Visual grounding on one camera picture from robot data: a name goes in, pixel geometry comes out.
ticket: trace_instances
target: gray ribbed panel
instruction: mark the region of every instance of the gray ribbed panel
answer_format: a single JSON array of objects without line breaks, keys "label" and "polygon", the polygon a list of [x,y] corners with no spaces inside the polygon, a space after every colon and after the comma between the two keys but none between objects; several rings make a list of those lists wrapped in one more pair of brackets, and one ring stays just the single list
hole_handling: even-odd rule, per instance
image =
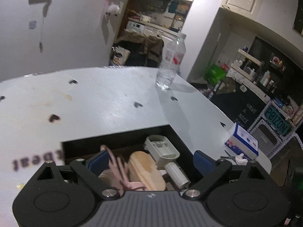
[{"label": "gray ribbed panel", "polygon": [[127,191],[116,201],[101,204],[83,227],[223,227],[197,201],[177,191]]}]

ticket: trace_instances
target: metal screw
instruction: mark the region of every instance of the metal screw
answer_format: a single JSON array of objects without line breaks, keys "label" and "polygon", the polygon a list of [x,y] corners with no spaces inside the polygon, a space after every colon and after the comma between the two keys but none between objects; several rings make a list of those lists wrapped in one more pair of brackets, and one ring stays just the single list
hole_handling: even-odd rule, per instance
[{"label": "metal screw", "polygon": [[105,189],[102,191],[102,195],[108,198],[114,197],[117,193],[114,189]]},{"label": "metal screw", "polygon": [[200,196],[201,192],[197,189],[189,189],[188,191],[185,192],[185,194],[190,198],[196,198]]}]

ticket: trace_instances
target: bottle label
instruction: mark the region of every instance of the bottle label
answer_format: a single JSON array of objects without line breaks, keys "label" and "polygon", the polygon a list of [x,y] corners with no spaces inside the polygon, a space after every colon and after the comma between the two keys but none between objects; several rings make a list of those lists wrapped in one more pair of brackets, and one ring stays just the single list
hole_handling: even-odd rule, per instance
[{"label": "bottle label", "polygon": [[184,54],[171,51],[169,49],[166,50],[166,55],[164,59],[168,61],[169,63],[174,63],[175,65],[180,65]]}]

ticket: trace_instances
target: blue and white box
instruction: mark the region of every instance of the blue and white box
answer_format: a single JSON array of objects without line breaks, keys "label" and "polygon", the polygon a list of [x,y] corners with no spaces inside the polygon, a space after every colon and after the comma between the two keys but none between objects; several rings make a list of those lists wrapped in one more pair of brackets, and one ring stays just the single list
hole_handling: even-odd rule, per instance
[{"label": "blue and white box", "polygon": [[237,123],[229,131],[229,139],[225,145],[237,155],[244,154],[247,159],[256,159],[259,156],[258,141]]}]

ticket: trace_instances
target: pink strap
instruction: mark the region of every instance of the pink strap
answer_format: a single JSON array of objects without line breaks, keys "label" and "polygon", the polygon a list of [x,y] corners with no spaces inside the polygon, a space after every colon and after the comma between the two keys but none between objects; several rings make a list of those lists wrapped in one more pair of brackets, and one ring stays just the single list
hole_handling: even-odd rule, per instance
[{"label": "pink strap", "polygon": [[114,177],[118,181],[118,185],[114,185],[116,188],[120,189],[120,194],[123,194],[125,190],[146,190],[146,186],[141,182],[130,182],[127,177],[127,163],[123,163],[120,157],[115,158],[113,152],[106,147],[101,145],[100,150],[106,150],[109,153],[109,168],[114,174]]}]

